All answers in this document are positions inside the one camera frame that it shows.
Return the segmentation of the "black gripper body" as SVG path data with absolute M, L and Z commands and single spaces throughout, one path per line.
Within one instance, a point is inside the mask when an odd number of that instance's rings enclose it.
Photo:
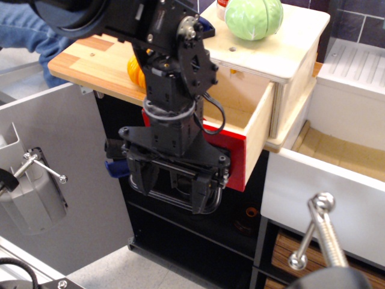
M 230 157 L 205 139 L 202 124 L 195 116 L 152 117 L 150 126 L 124 126 L 119 135 L 124 141 L 126 159 L 130 150 L 152 154 L 159 172 L 165 170 L 191 179 L 205 174 L 211 176 L 217 187 L 227 185 Z

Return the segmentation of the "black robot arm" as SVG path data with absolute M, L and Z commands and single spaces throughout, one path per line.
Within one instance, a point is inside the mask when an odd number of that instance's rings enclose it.
M 204 27 L 182 1 L 31 1 L 56 33 L 83 39 L 106 34 L 129 42 L 144 73 L 149 126 L 120 129 L 134 190 L 209 214 L 220 204 L 230 158 L 205 140 L 208 90 L 218 67 L 203 44 Z

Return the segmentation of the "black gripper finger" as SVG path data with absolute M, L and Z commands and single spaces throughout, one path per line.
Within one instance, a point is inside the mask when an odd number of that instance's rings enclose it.
M 210 214 L 218 208 L 218 188 L 209 175 L 199 174 L 192 181 L 191 206 L 193 214 Z
M 127 153 L 127 162 L 131 173 L 131 183 L 136 185 L 136 190 L 143 195 L 148 195 L 154 188 L 159 167 L 153 163 L 156 157 L 152 154 L 142 154 L 135 150 Z

